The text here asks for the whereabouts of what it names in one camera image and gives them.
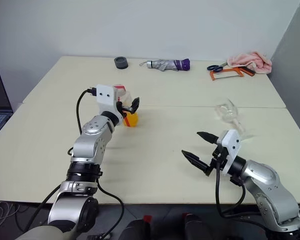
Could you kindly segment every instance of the floor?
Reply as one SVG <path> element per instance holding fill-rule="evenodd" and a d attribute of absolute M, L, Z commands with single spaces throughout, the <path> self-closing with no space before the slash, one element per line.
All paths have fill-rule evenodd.
<path fill-rule="evenodd" d="M 17 214 L 17 219 L 22 228 L 25 227 L 35 207 Z M 94 227 L 80 235 L 78 240 L 85 240 L 89 235 L 98 235 L 106 232 L 116 222 L 120 215 L 119 205 L 101 205 L 100 213 L 96 218 Z M 244 240 L 266 240 L 264 232 L 257 226 L 224 220 L 219 217 L 215 205 L 201 204 L 132 204 L 125 206 L 122 221 L 114 229 L 112 240 L 117 240 L 120 233 L 135 219 L 142 219 L 144 215 L 151 215 L 152 239 L 154 240 L 182 240 L 182 214 L 195 213 L 207 223 L 214 240 L 226 240 L 228 236 L 242 237 Z M 48 217 L 49 209 L 43 209 L 34 221 L 33 226 L 42 224 Z M 17 228 L 14 216 L 5 220 L 0 226 L 0 240 L 13 240 L 22 232 Z"/>

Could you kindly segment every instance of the red object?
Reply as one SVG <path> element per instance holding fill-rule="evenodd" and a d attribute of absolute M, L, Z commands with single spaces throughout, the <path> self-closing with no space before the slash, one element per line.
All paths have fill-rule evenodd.
<path fill-rule="evenodd" d="M 125 86 L 123 86 L 123 85 L 117 85 L 117 86 L 114 86 L 114 87 L 117 88 L 117 89 L 124 89 L 124 90 L 126 90 Z"/>
<path fill-rule="evenodd" d="M 189 214 L 188 212 L 182 213 L 182 218 L 185 219 L 188 214 Z"/>
<path fill-rule="evenodd" d="M 123 120 L 124 120 L 125 124 L 126 124 L 128 127 L 130 127 L 130 123 L 129 123 L 129 121 L 128 121 L 128 118 L 125 117 Z"/>
<path fill-rule="evenodd" d="M 152 216 L 151 215 L 144 215 L 143 216 L 143 221 L 145 221 L 146 223 L 151 223 L 152 220 Z"/>

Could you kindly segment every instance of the silver robot arm segment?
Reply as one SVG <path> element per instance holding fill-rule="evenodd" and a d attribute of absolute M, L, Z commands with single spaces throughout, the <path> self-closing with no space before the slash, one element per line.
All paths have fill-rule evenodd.
<path fill-rule="evenodd" d="M 33 228 L 18 240 L 75 240 L 81 233 L 90 230 L 99 213 L 97 180 L 102 175 L 100 165 L 107 143 L 112 138 L 116 125 L 126 115 L 123 111 L 136 112 L 139 98 L 131 106 L 118 101 L 119 90 L 113 86 L 97 85 L 93 88 L 99 106 L 99 114 L 82 127 L 75 141 L 66 180 L 59 192 L 48 217 L 48 225 Z"/>
<path fill-rule="evenodd" d="M 284 233 L 300 228 L 298 203 L 281 184 L 278 173 L 272 167 L 248 160 L 241 179 L 254 197 L 268 229 Z"/>

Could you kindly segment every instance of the cable on floor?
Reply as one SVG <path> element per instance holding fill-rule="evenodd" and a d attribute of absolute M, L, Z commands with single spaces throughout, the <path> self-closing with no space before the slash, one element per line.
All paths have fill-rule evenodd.
<path fill-rule="evenodd" d="M 14 220 L 15 220 L 15 224 L 17 226 L 17 228 L 21 231 L 21 232 L 25 232 L 25 230 L 20 226 L 19 221 L 18 221 L 18 214 L 14 215 Z"/>
<path fill-rule="evenodd" d="M 22 213 L 24 213 L 25 211 L 27 211 L 29 208 L 30 208 L 30 206 L 27 206 L 24 210 L 22 210 L 22 211 L 19 210 L 18 213 L 22 214 Z"/>
<path fill-rule="evenodd" d="M 103 192 L 104 194 L 118 200 L 118 202 L 120 203 L 121 205 L 121 214 L 120 214 L 120 217 L 118 218 L 118 220 L 115 222 L 115 224 L 106 232 L 102 235 L 102 237 L 99 239 L 99 240 L 103 240 L 105 239 L 106 236 L 108 236 L 112 231 L 113 229 L 115 229 L 115 227 L 120 223 L 122 217 L 124 216 L 124 213 L 125 213 L 125 205 L 124 203 L 121 201 L 121 199 L 119 197 L 117 197 L 116 195 L 114 194 L 111 194 L 109 192 L 107 192 L 106 190 L 104 190 L 101 186 L 100 186 L 100 183 L 99 183 L 99 180 L 97 179 L 96 180 L 97 184 L 98 184 L 98 188 L 100 189 L 101 192 Z"/>
<path fill-rule="evenodd" d="M 0 206 L 0 210 L 2 210 L 2 213 L 1 213 L 1 216 L 0 216 L 0 226 L 5 222 L 5 220 L 8 218 L 8 217 L 11 217 L 12 215 L 14 215 L 16 212 L 12 213 L 9 215 L 12 207 L 13 207 L 13 204 L 11 204 L 9 206 L 9 204 L 5 201 L 0 201 L 0 205 L 6 205 L 6 213 L 4 213 L 4 208 Z"/>

